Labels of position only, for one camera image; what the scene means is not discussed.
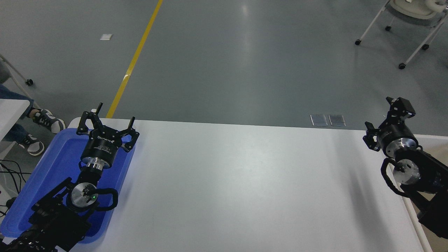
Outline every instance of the blue jeans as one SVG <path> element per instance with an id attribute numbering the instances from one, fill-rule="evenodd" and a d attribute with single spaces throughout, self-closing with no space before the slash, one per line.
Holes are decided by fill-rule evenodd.
<path id="1" fill-rule="evenodd" d="M 23 112 L 22 116 L 20 117 L 21 119 L 30 113 L 31 109 L 33 108 L 33 103 L 34 103 L 33 99 L 30 99 L 30 98 L 23 96 L 21 94 L 18 94 L 18 93 L 11 92 L 9 89 L 7 89 L 2 84 L 0 84 L 0 99 L 29 100 L 30 105 Z M 25 139 L 25 136 L 27 134 L 28 133 L 26 132 L 26 130 L 20 124 L 16 123 L 8 131 L 8 133 L 6 133 L 6 136 L 4 136 L 3 140 L 8 141 L 8 142 L 15 141 L 17 143 L 20 143 L 21 141 L 23 141 L 23 139 Z"/>

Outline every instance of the white chair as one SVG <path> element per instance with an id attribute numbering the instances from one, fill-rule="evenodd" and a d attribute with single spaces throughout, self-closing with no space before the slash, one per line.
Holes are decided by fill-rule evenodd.
<path id="1" fill-rule="evenodd" d="M 399 69 L 404 69 L 420 49 L 427 50 L 429 48 L 429 45 L 437 36 L 440 27 L 448 16 L 445 0 L 388 0 L 381 7 L 378 14 L 376 14 L 372 23 L 370 23 L 361 38 L 355 41 L 355 45 L 361 44 L 361 41 L 366 36 L 373 23 L 375 23 L 379 15 L 385 10 L 394 16 L 390 24 L 384 28 L 386 31 L 391 30 L 391 25 L 395 18 L 401 19 L 407 23 L 430 27 L 429 35 L 417 47 L 408 60 L 398 65 Z"/>

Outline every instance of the black cable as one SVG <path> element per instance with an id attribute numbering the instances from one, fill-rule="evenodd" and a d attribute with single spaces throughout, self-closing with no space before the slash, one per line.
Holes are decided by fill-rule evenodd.
<path id="1" fill-rule="evenodd" d="M 26 183 L 26 180 L 25 180 L 25 178 L 23 177 L 23 174 L 31 174 L 31 173 L 24 173 L 24 172 L 22 172 L 22 169 L 20 169 L 20 165 L 19 165 L 16 161 L 14 161 L 14 160 L 0 159 L 0 161 L 5 161 L 5 162 L 12 162 L 12 163 L 15 163 L 15 164 L 17 165 L 17 167 L 19 168 L 19 171 L 20 171 L 20 174 L 21 174 L 21 176 L 22 176 L 23 181 L 25 181 L 25 183 Z"/>
<path id="2" fill-rule="evenodd" d="M 18 193 L 20 193 L 20 191 L 22 190 L 22 178 L 20 178 L 20 174 L 19 174 L 17 171 L 15 171 L 15 170 L 13 170 L 13 169 L 10 169 L 10 168 L 6 167 L 6 166 L 5 166 L 4 164 L 2 164 L 2 163 L 0 163 L 0 165 L 8 171 L 8 173 L 9 173 L 9 174 L 11 175 L 11 177 L 13 178 L 14 183 L 15 183 L 15 179 L 14 179 L 13 173 L 15 173 L 15 174 L 17 174 L 17 175 L 19 176 L 19 188 L 18 188 L 19 190 L 18 190 Z"/>
<path id="3" fill-rule="evenodd" d="M 6 166 L 5 166 L 4 164 L 2 164 L 2 163 L 0 163 L 0 166 L 1 166 L 3 169 L 6 169 L 6 170 L 8 171 L 8 173 L 9 173 L 9 175 L 11 175 L 11 177 L 13 178 L 14 186 L 16 187 L 17 194 L 19 194 L 19 193 L 20 193 L 20 190 L 19 190 L 19 188 L 17 187 L 17 182 L 16 182 L 16 179 L 15 179 L 14 176 L 13 176 L 13 173 L 11 172 L 11 169 L 9 169 L 8 167 L 6 167 Z"/>
<path id="4" fill-rule="evenodd" d="M 381 165 L 381 175 L 383 176 L 384 180 L 386 181 L 386 184 L 388 185 L 388 187 L 396 194 L 402 196 L 402 197 L 406 197 L 409 198 L 409 196 L 398 190 L 394 184 L 392 183 L 391 179 L 388 177 L 387 173 L 386 173 L 386 169 L 388 167 L 388 164 L 392 164 L 393 166 L 398 166 L 397 162 L 395 162 L 395 160 L 393 160 L 392 158 L 385 158 L 383 161 L 383 165 Z"/>
<path id="5" fill-rule="evenodd" d="M 1 212 L 3 215 L 2 216 L 0 216 L 0 218 L 2 218 L 3 216 L 5 216 L 6 215 L 6 213 L 9 211 L 9 209 L 7 209 L 5 212 Z"/>
<path id="6" fill-rule="evenodd" d="M 29 172 L 22 172 L 22 173 L 20 173 L 20 172 L 16 172 L 15 170 L 12 170 L 12 173 L 15 173 L 15 174 L 27 174 L 27 175 L 31 174 Z"/>

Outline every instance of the sneaker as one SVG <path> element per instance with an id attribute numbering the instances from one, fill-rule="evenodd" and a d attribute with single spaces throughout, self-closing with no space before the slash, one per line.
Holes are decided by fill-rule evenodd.
<path id="1" fill-rule="evenodd" d="M 59 131 L 65 129 L 64 121 L 54 117 L 53 114 L 47 109 L 42 109 L 37 112 L 33 117 L 33 122 L 46 127 L 54 134 L 57 134 Z"/>
<path id="2" fill-rule="evenodd" d="M 45 149 L 43 143 L 30 134 L 26 135 L 25 139 L 18 144 L 20 147 L 26 149 L 26 151 L 32 156 L 38 156 Z"/>

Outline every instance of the gray floor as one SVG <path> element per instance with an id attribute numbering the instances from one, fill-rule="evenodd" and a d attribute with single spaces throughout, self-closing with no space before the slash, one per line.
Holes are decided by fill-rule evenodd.
<path id="1" fill-rule="evenodd" d="M 0 53 L 67 123 L 100 101 L 105 116 L 156 3 L 2 1 Z M 386 32 L 385 12 L 355 46 L 382 4 L 164 1 L 114 117 L 312 127 L 309 114 L 324 113 L 361 130 L 384 119 L 386 96 L 402 96 L 417 112 L 414 133 L 447 136 L 447 27 L 398 70 L 428 30 L 396 21 Z M 103 33 L 114 36 L 99 41 Z M 8 158 L 30 169 L 38 160 L 19 148 Z"/>

